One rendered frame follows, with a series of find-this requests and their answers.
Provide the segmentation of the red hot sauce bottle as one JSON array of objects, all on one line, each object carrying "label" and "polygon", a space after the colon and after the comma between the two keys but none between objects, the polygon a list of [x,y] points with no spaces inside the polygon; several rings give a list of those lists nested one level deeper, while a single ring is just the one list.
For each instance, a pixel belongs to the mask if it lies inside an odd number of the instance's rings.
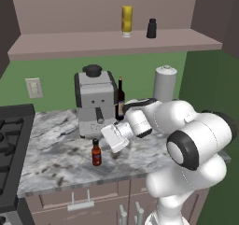
[{"label": "red hot sauce bottle", "polygon": [[93,148],[91,149],[92,164],[94,166],[100,166],[102,163],[101,149],[99,147],[99,140],[94,138],[92,140]]}]

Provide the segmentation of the yellow bottle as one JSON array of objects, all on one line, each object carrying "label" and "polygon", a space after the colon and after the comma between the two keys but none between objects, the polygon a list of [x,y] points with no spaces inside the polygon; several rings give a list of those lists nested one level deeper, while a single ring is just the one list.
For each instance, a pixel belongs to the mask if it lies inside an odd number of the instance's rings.
[{"label": "yellow bottle", "polygon": [[132,34],[133,7],[123,6],[121,9],[121,31],[124,37]]}]

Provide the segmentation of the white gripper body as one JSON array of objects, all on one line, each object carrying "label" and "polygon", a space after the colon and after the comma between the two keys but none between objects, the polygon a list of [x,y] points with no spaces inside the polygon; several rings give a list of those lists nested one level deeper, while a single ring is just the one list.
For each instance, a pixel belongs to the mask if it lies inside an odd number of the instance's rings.
[{"label": "white gripper body", "polygon": [[118,153],[129,144],[129,140],[125,138],[113,124],[104,127],[101,133],[113,153]]}]

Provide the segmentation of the brown drawer front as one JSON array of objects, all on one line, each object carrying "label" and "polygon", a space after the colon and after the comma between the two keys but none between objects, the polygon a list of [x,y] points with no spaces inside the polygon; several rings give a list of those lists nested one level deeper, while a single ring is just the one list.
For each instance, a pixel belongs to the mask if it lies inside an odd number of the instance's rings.
[{"label": "brown drawer front", "polygon": [[87,201],[113,198],[119,195],[117,182],[93,185],[87,188],[62,190],[46,193],[39,196],[44,209],[69,205],[72,202],[82,203]]}]

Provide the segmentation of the white cylindrical canister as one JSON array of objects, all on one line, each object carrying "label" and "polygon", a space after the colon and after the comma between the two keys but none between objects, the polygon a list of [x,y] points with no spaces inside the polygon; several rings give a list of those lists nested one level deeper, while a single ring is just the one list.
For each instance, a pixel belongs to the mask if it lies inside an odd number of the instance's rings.
[{"label": "white cylindrical canister", "polygon": [[177,70],[170,65],[155,70],[153,97],[165,103],[173,100]]}]

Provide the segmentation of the white wall outlet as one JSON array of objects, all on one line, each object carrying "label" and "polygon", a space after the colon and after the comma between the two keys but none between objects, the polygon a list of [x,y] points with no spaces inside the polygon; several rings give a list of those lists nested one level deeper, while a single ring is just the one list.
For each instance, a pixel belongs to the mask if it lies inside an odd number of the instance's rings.
[{"label": "white wall outlet", "polygon": [[41,88],[40,78],[27,78],[25,79],[27,91],[31,99],[42,98],[43,92]]}]

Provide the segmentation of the grey espresso machine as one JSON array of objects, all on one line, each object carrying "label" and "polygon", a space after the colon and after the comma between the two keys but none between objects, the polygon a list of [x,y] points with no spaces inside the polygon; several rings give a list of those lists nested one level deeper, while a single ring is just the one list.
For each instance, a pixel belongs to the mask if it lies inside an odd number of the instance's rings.
[{"label": "grey espresso machine", "polygon": [[118,87],[110,71],[89,64],[75,73],[75,97],[79,135],[95,138],[101,129],[115,121]]}]

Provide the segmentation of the black pepper shaker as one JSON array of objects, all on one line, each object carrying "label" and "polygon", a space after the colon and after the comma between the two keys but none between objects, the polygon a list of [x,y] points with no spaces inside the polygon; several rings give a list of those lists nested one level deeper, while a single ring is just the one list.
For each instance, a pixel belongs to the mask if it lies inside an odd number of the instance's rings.
[{"label": "black pepper shaker", "polygon": [[148,23],[147,38],[155,38],[157,32],[157,22],[151,18]]}]

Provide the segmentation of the open cabinet shelf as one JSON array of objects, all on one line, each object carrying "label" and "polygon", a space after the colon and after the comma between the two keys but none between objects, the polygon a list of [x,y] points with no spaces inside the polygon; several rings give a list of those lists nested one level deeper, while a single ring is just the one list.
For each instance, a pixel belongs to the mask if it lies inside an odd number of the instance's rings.
[{"label": "open cabinet shelf", "polygon": [[222,43],[192,29],[21,35],[8,51],[11,61],[221,49]]}]

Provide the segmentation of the black stove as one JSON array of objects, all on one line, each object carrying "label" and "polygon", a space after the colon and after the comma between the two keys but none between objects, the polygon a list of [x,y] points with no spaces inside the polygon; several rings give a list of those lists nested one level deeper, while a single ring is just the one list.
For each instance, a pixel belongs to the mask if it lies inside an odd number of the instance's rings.
[{"label": "black stove", "polygon": [[0,106],[0,225],[35,225],[17,195],[34,117],[32,104]]}]

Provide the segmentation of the dark wine bottle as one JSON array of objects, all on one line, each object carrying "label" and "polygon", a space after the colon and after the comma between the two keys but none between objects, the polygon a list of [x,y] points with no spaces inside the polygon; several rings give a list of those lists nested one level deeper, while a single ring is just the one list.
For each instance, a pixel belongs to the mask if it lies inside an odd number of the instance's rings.
[{"label": "dark wine bottle", "polygon": [[122,90],[122,77],[120,77],[119,78],[119,90],[118,90],[118,104],[117,104],[117,108],[116,108],[116,119],[117,120],[124,119],[124,114],[122,111],[124,102],[125,102],[125,93]]}]

